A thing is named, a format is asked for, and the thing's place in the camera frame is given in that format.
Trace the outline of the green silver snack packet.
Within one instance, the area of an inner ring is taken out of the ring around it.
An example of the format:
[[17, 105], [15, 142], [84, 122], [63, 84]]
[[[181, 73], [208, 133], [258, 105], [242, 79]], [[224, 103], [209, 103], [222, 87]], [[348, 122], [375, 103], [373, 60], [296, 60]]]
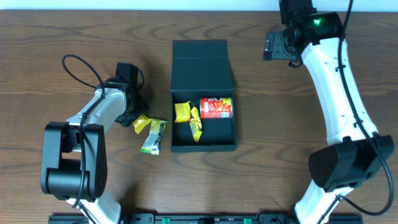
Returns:
[[141, 147], [141, 152], [158, 156], [160, 153], [160, 140], [165, 131], [168, 121], [163, 119], [152, 119], [149, 135]]

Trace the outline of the large yellow snack packet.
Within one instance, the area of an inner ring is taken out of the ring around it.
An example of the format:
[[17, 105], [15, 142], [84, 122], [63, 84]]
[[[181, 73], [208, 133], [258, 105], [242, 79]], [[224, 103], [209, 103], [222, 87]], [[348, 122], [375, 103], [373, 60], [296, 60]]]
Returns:
[[142, 113], [137, 119], [135, 119], [132, 124], [134, 126], [134, 130], [136, 134], [139, 134], [148, 124], [152, 121], [151, 118], [148, 118], [144, 113]]

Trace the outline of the yellow Lemond biscuit packet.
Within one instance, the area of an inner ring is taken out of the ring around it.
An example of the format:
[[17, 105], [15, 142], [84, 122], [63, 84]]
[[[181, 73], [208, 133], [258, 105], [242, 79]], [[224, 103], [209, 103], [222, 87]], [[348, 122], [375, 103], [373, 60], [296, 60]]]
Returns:
[[191, 117], [191, 101], [184, 103], [176, 103], [175, 107], [175, 123], [184, 123], [190, 120]]

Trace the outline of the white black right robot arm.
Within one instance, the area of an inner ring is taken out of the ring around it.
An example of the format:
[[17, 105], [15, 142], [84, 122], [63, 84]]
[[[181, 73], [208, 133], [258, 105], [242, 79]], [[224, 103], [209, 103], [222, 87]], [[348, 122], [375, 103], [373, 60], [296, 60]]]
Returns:
[[361, 223], [356, 215], [333, 210], [355, 188], [383, 169], [389, 189], [386, 208], [394, 200], [394, 184], [387, 165], [394, 151], [389, 135], [381, 136], [369, 117], [349, 64], [347, 20], [335, 12], [318, 12], [311, 0], [280, 0], [285, 29], [266, 36], [264, 60], [288, 60], [305, 66], [315, 85], [326, 125], [327, 147], [311, 153], [311, 183], [289, 213], [265, 213], [262, 223]]

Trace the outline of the small yellow snack packet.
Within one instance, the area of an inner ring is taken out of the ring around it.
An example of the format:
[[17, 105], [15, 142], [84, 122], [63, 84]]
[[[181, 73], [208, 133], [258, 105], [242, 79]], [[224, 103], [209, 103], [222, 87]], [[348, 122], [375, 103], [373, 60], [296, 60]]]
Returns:
[[191, 109], [190, 128], [195, 142], [199, 142], [202, 135], [202, 122], [197, 107]]

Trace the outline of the black open gift box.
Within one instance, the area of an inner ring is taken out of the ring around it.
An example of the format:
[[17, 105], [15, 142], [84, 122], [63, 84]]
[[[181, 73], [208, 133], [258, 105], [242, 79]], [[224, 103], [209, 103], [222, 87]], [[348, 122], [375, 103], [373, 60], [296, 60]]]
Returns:
[[[202, 98], [233, 98], [234, 80], [227, 40], [174, 40], [170, 83], [172, 104], [191, 101], [200, 108]], [[171, 124], [172, 152], [227, 152], [237, 148], [235, 115], [205, 118], [203, 134], [195, 142], [190, 125]]]

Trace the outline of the red Pringles can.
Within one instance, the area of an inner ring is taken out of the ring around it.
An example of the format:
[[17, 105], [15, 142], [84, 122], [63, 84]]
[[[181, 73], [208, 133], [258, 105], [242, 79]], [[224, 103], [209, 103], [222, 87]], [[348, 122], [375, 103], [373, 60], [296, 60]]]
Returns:
[[232, 118], [232, 97], [201, 98], [200, 116], [202, 119]]

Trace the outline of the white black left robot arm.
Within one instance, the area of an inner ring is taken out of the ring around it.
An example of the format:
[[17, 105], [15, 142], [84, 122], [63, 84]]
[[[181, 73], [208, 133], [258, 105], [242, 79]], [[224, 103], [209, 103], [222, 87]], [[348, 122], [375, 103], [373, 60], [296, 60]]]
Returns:
[[122, 207], [106, 190], [105, 134], [113, 123], [128, 127], [149, 105], [139, 94], [141, 70], [118, 63], [114, 77], [95, 88], [94, 97], [64, 122], [44, 129], [40, 187], [76, 207], [90, 223], [119, 223]]

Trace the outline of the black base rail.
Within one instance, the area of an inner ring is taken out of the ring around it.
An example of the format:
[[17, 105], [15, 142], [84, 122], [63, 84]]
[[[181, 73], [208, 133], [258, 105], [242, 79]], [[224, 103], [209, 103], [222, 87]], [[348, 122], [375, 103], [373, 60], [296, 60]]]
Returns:
[[[84, 215], [51, 215], [48, 224], [89, 223]], [[130, 224], [282, 224], [298, 223], [283, 213], [260, 213], [259, 215], [153, 215], [135, 213], [122, 218], [119, 223]], [[330, 215], [331, 224], [363, 224], [360, 215]]]

